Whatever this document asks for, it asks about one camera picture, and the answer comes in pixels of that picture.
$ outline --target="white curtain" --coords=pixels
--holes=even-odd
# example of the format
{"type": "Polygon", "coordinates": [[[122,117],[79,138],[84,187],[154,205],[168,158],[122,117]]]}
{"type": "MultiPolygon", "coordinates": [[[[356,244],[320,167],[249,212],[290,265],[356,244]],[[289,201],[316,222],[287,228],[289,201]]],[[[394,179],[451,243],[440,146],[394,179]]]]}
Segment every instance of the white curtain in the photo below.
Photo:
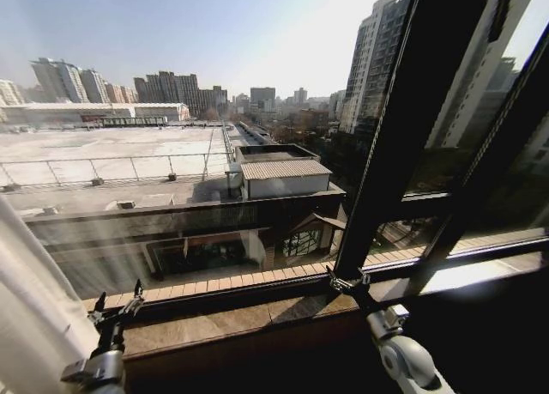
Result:
{"type": "Polygon", "coordinates": [[[14,394],[69,392],[64,367],[98,334],[67,278],[0,196],[0,382],[14,394]]]}

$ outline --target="concrete wall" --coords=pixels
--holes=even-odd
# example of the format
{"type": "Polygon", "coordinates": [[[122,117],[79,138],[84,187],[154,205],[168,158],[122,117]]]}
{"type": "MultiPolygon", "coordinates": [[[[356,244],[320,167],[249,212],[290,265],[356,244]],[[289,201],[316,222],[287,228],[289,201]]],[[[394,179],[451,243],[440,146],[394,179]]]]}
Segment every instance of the concrete wall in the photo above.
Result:
{"type": "Polygon", "coordinates": [[[311,194],[328,189],[328,174],[281,179],[244,179],[246,195],[250,199],[265,197],[286,197],[291,195],[311,194]]]}

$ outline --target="metal railing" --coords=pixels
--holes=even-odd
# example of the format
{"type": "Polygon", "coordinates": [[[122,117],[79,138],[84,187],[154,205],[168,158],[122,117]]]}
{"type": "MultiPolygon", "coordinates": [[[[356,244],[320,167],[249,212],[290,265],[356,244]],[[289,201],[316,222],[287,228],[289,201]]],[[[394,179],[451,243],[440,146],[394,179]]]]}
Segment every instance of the metal railing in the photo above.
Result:
{"type": "Polygon", "coordinates": [[[47,161],[0,162],[2,185],[68,185],[93,179],[124,181],[177,176],[212,176],[224,173],[231,151],[180,155],[132,155],[47,161]]]}
{"type": "Polygon", "coordinates": [[[231,138],[229,138],[229,133],[226,131],[225,119],[221,119],[223,125],[223,142],[225,143],[226,151],[226,160],[228,163],[234,162],[234,153],[232,151],[231,138]]]}

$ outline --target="white rooftop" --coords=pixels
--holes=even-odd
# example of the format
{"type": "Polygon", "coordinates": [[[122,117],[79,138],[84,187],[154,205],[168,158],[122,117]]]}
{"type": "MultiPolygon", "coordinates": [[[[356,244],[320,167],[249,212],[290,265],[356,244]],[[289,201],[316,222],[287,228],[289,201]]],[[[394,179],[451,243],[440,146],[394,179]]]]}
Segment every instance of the white rooftop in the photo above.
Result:
{"type": "Polygon", "coordinates": [[[180,103],[134,103],[134,104],[94,104],[94,103],[42,103],[35,102],[31,104],[4,106],[3,109],[10,108],[23,108],[29,110],[43,111],[43,110],[93,110],[93,109],[125,109],[125,108],[177,108],[179,106],[186,106],[183,102],[180,103]]]}

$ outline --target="sky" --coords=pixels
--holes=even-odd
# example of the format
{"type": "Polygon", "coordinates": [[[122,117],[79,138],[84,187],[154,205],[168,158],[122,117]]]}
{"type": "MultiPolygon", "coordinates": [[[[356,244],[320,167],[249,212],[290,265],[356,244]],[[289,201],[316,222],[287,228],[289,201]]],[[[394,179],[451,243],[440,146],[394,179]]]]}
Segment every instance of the sky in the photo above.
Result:
{"type": "MultiPolygon", "coordinates": [[[[329,96],[347,85],[361,21],[376,0],[0,0],[0,78],[37,83],[28,61],[64,59],[133,87],[158,70],[195,73],[229,97],[276,87],[329,96]]],[[[547,21],[532,0],[507,56],[520,67],[547,21]]]]}

